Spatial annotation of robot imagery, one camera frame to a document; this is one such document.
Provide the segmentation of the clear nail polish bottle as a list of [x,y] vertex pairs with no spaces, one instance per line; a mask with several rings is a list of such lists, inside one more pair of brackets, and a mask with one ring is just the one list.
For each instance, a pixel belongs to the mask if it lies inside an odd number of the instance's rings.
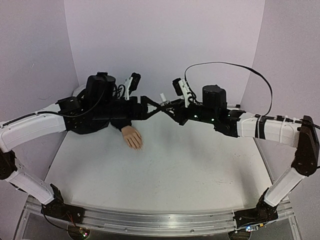
[[166,98],[164,93],[160,93],[159,96],[160,96],[160,99],[161,99],[160,105],[162,107],[168,107],[169,104],[171,103],[171,101]]

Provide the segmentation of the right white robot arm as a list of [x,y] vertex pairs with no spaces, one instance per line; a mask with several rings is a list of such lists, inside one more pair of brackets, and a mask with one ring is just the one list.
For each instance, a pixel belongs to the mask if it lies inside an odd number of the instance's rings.
[[274,141],[296,149],[290,167],[266,191],[263,201],[276,207],[305,177],[318,168],[320,143],[312,118],[289,119],[286,116],[262,116],[227,108],[226,91],[217,85],[202,88],[202,102],[192,102],[187,84],[177,86],[179,99],[168,101],[160,94],[161,107],[169,110],[180,125],[188,120],[212,124],[214,130],[229,137]]

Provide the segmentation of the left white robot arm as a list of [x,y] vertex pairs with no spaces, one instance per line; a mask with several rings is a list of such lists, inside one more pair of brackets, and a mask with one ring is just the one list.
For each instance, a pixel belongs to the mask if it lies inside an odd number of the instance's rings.
[[161,110],[161,106],[147,96],[131,96],[139,84],[140,74],[132,73],[119,93],[116,79],[107,72],[88,77],[86,84],[78,87],[72,96],[49,106],[3,121],[0,124],[0,178],[26,192],[43,205],[56,218],[68,213],[62,203],[60,190],[46,183],[24,168],[14,149],[49,135],[74,132],[89,135],[109,125],[133,137],[139,134],[132,129],[133,121],[144,121]]

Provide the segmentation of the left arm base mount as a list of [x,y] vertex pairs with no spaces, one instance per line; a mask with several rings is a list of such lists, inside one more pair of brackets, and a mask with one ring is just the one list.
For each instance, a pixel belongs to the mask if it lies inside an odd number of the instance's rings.
[[68,221],[74,227],[81,224],[84,219],[85,209],[83,207],[65,203],[61,191],[54,185],[50,184],[53,191],[53,200],[47,204],[41,205],[43,216]]

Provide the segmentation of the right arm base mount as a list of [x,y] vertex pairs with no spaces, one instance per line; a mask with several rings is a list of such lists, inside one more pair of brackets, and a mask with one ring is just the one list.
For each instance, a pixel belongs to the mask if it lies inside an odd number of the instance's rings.
[[264,201],[268,189],[269,188],[267,188],[260,196],[254,208],[237,210],[234,212],[233,219],[235,220],[238,229],[252,225],[266,224],[278,219],[278,205],[270,206]]

